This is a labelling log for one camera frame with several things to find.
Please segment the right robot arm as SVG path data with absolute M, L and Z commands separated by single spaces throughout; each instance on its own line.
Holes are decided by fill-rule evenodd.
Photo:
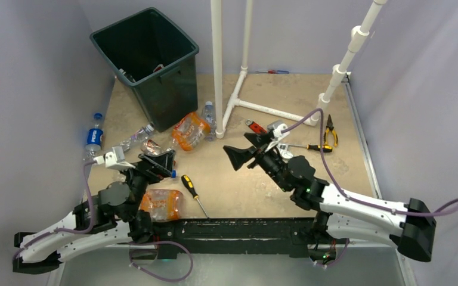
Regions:
M 239 149 L 228 145 L 223 150 L 234 170 L 243 165 L 259 166 L 290 200 L 304 210 L 327 215 L 311 226 L 312 237 L 324 243 L 329 238 L 374 241 L 395 247 L 399 253 L 419 262 L 430 262 L 436 220 L 427 205 L 416 198 L 408 202 L 380 200 L 344 189 L 315 177 L 315 169 L 304 156 L 284 159 L 276 148 L 266 150 L 268 136 L 245 133 L 252 143 Z

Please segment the small red blue screwdriver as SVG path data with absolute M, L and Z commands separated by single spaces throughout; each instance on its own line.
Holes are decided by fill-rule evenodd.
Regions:
M 256 73 L 265 73 L 265 74 L 289 74 L 287 70 L 257 70 Z

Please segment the yellow black screwdriver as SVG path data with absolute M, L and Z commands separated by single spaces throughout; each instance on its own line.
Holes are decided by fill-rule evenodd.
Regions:
M 187 191 L 191 194 L 193 199 L 197 201 L 197 203 L 200 206 L 200 208 L 201 208 L 202 212 L 204 213 L 204 215 L 207 218 L 209 218 L 209 215 L 208 215 L 206 209 L 204 208 L 202 202 L 200 201 L 199 195 L 196 192 L 196 189 L 194 187 L 194 184 L 193 184 L 192 180 L 187 175 L 182 175 L 181 176 L 181 181 L 182 181 L 183 185 L 185 186 L 185 188 L 187 189 Z

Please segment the clear small water bottle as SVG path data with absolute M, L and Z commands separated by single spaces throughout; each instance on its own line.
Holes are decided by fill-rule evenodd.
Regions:
M 210 127 L 209 133 L 205 136 L 206 141 L 214 141 L 216 138 L 216 120 L 215 120 L 215 107 L 212 101 L 206 101 L 202 110 L 202 117 Z

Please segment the red cap clear bottle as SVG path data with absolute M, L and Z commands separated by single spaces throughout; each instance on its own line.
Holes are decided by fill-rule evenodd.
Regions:
M 140 150 L 148 156 L 158 156 L 163 153 L 162 147 L 152 139 L 144 141 L 140 146 Z

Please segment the red gold label bottle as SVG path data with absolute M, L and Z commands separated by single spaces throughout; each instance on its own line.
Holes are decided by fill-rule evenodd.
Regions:
M 156 73 L 162 69 L 164 69 L 165 66 L 163 64 L 158 64 L 154 69 L 153 69 L 153 73 Z

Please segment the white PVC pipe frame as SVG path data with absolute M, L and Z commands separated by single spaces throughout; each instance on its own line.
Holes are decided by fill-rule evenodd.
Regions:
M 327 109 L 390 1 L 210 1 L 217 134 L 248 108 L 297 121 L 298 112 L 252 102 L 244 91 L 257 67 L 317 72 L 325 83 L 307 104 Z

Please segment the Pepsi bottle by wall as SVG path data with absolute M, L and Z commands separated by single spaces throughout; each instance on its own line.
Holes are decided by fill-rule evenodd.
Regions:
M 101 113 L 95 113 L 88 130 L 85 143 L 84 161 L 90 161 L 101 150 L 104 118 Z

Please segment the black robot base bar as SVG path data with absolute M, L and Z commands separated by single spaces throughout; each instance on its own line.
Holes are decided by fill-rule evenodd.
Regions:
M 173 241 L 158 248 L 159 259 L 194 254 L 286 254 L 304 258 L 313 247 L 345 244 L 333 238 L 313 217 L 180 219 L 169 222 L 132 222 L 129 236 L 138 244 Z

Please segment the dark green plastic bin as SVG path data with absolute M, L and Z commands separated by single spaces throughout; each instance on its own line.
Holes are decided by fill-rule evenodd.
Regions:
M 199 46 L 164 13 L 146 8 L 89 38 L 157 131 L 168 130 L 198 109 Z M 158 64 L 165 68 L 153 73 Z M 135 83 L 119 69 L 131 74 Z

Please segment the orange label bottle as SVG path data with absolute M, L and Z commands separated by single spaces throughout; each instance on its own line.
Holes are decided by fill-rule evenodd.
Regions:
M 152 222 L 179 220 L 183 217 L 184 195 L 175 189 L 149 189 L 139 209 L 148 212 Z
M 171 131 L 170 148 L 193 151 L 210 133 L 209 123 L 196 112 L 188 113 Z

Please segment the yellow black pliers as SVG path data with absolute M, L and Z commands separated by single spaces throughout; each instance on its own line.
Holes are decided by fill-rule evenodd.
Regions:
M 334 140 L 332 145 L 329 144 L 329 140 L 328 140 L 329 135 L 332 135 L 333 140 Z M 324 145 L 329 145 L 331 147 L 338 146 L 338 135 L 336 133 L 335 127 L 333 125 L 332 117 L 330 114 L 327 117 L 326 128 L 325 128 L 324 135 L 323 135 L 323 141 L 324 141 Z

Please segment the clear bottle white cap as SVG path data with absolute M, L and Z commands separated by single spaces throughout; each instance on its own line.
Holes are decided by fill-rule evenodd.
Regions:
M 128 79 L 131 83 L 135 83 L 135 79 L 133 78 L 133 76 L 129 73 L 127 73 L 126 71 L 124 71 L 124 69 L 119 69 L 120 73 L 126 78 Z

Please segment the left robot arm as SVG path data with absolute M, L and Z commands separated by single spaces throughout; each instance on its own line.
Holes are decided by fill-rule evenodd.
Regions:
M 113 244 L 140 243 L 152 240 L 154 228 L 151 215 L 140 204 L 151 184 L 173 175 L 174 150 L 159 155 L 140 154 L 139 160 L 129 163 L 121 147 L 114 147 L 97 156 L 88 165 L 103 165 L 125 176 L 87 195 L 57 223 L 39 232 L 18 232 L 12 258 L 15 273 L 38 275 L 58 267 L 80 255 Z

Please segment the crushed clear bottle left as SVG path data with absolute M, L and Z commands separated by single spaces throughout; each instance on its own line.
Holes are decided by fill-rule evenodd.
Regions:
M 120 141 L 116 144 L 117 147 L 121 147 L 123 152 L 128 152 L 131 148 L 141 145 L 146 140 L 150 139 L 155 132 L 153 124 L 149 123 L 146 126 L 142 126 L 135 133 Z

